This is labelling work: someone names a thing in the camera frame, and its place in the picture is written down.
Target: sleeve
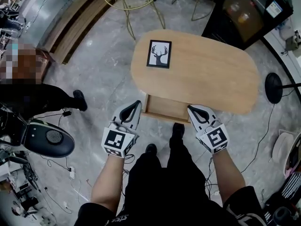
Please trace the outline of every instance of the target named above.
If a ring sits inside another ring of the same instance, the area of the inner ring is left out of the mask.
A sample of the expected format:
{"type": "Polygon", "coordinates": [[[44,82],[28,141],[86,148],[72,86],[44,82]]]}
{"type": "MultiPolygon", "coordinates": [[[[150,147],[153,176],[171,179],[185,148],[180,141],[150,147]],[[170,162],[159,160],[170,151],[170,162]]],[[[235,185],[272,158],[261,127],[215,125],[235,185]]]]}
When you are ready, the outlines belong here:
{"type": "Polygon", "coordinates": [[[236,217],[240,225],[266,225],[265,217],[252,186],[246,186],[236,191],[223,207],[236,217]]]}
{"type": "Polygon", "coordinates": [[[79,209],[78,218],[74,226],[98,225],[104,226],[108,220],[115,218],[112,211],[102,205],[88,202],[79,209]]]}

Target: black shoe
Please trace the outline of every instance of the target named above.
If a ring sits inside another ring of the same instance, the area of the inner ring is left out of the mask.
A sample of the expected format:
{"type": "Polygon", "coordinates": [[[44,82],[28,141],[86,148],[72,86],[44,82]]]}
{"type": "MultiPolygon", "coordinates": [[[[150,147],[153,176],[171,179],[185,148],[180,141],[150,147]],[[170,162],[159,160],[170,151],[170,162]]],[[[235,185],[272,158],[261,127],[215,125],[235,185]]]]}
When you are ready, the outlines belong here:
{"type": "Polygon", "coordinates": [[[157,155],[157,147],[155,144],[149,144],[146,149],[145,153],[152,153],[154,155],[157,155]]]}
{"type": "Polygon", "coordinates": [[[74,96],[74,98],[78,98],[81,100],[79,110],[86,111],[88,109],[88,106],[87,106],[83,92],[81,92],[79,89],[77,89],[73,92],[73,96],[74,96]]]}
{"type": "Polygon", "coordinates": [[[180,123],[175,123],[173,126],[173,137],[180,137],[181,139],[183,138],[185,132],[185,126],[183,124],[180,123]]]}

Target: gray tile floor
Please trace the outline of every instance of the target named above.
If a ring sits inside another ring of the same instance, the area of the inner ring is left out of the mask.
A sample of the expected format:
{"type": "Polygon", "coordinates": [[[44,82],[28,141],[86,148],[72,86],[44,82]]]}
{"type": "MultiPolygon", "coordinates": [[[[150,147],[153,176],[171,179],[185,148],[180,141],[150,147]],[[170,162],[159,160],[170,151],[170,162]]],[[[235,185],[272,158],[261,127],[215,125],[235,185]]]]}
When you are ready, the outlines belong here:
{"type": "MultiPolygon", "coordinates": [[[[166,28],[201,35],[208,18],[196,22],[190,20],[194,2],[195,0],[178,0],[171,5],[171,0],[158,0],[156,5],[164,14],[166,28]]],[[[197,16],[209,12],[212,6],[211,1],[200,0],[197,16]]],[[[131,12],[130,17],[138,39],[147,31],[160,29],[159,20],[150,6],[131,12]]],[[[145,96],[135,86],[130,73],[134,48],[135,42],[127,33],[124,12],[111,8],[84,38],[70,62],[67,65],[52,66],[45,79],[45,83],[61,87],[69,95],[72,95],[75,89],[80,89],[85,94],[88,110],[84,113],[72,110],[71,116],[62,118],[60,126],[68,131],[76,142],[75,150],[68,156],[68,165],[73,166],[76,171],[75,179],[71,183],[77,191],[80,188],[80,193],[87,198],[90,197],[91,187],[86,180],[88,179],[90,184],[95,182],[107,158],[101,148],[104,126],[108,124],[113,111],[119,105],[137,99],[143,101],[145,96]]],[[[261,77],[257,102],[247,115],[216,111],[221,121],[227,124],[231,139],[229,152],[240,170],[243,170],[252,160],[257,144],[267,130],[273,105],[267,101],[264,93],[263,84],[266,75],[269,72],[276,72],[284,83],[289,82],[279,62],[261,41],[256,42],[246,51],[255,61],[261,77]]],[[[282,98],[274,108],[269,132],[260,144],[256,160],[243,173],[247,184],[255,187],[260,202],[262,189],[264,189],[263,196],[267,199],[284,181],[281,169],[270,161],[278,130],[300,131],[301,122],[297,119],[300,115],[300,102],[295,93],[282,98]]],[[[57,125],[59,116],[47,117],[45,120],[57,125]]],[[[147,144],[155,143],[162,166],[166,166],[171,130],[170,122],[142,116],[137,129],[140,138],[131,153],[137,159],[144,152],[147,144]]],[[[194,162],[207,176],[211,155],[195,139],[195,130],[192,126],[186,127],[184,142],[194,162]]],[[[73,211],[70,215],[64,213],[51,201],[45,191],[42,191],[59,225],[73,225],[78,210],[85,201],[81,197],[78,199],[77,193],[71,188],[69,172],[54,163],[51,168],[48,167],[47,161],[36,154],[31,153],[30,159],[40,178],[41,186],[47,186],[48,193],[60,205],[67,201],[73,211]]],[[[62,165],[65,164],[65,158],[54,160],[62,165]]],[[[132,166],[133,163],[126,165],[125,168],[130,169],[132,166]]],[[[216,182],[214,173],[211,181],[216,182]]],[[[211,193],[217,190],[218,188],[213,186],[211,193]]],[[[218,195],[214,198],[220,202],[218,195]]]]}

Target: wooden table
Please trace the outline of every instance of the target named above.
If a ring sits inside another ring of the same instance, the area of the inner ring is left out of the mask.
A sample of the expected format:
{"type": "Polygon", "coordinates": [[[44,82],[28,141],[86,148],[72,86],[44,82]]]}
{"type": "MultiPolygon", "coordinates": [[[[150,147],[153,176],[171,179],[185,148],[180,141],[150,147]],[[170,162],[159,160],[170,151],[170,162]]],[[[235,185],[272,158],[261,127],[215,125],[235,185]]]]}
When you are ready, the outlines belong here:
{"type": "Polygon", "coordinates": [[[258,95],[257,67],[245,51],[172,30],[154,30],[140,39],[131,72],[147,93],[144,113],[181,123],[189,121],[190,104],[246,114],[258,95]],[[172,42],[169,69],[146,66],[150,40],[172,42]]]}

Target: framed picture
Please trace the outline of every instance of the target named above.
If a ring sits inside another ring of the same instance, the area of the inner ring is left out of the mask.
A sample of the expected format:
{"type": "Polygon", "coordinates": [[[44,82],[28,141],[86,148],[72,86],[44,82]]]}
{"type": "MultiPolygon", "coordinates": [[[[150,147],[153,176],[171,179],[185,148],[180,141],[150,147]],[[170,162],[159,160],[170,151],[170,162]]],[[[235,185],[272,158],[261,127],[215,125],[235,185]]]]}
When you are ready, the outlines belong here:
{"type": "Polygon", "coordinates": [[[146,66],[169,69],[170,54],[171,41],[151,40],[146,66]]]}

